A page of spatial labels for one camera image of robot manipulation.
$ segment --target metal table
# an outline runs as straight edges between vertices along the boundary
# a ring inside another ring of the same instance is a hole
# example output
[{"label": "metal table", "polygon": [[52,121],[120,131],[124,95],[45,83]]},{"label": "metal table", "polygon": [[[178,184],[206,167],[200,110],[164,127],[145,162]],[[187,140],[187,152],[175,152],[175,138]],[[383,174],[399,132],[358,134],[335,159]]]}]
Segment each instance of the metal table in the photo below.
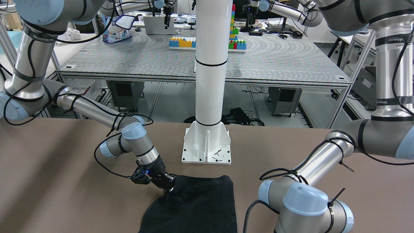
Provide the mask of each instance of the metal table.
[{"label": "metal table", "polygon": [[[195,83],[195,51],[169,49],[171,36],[131,31],[132,38],[115,44],[91,41],[58,73],[64,78]],[[176,36],[195,36],[182,30]],[[247,52],[229,52],[226,84],[277,87],[322,87],[342,91],[327,124],[330,128],[352,81],[308,38],[283,40],[275,35],[249,36]]]}]

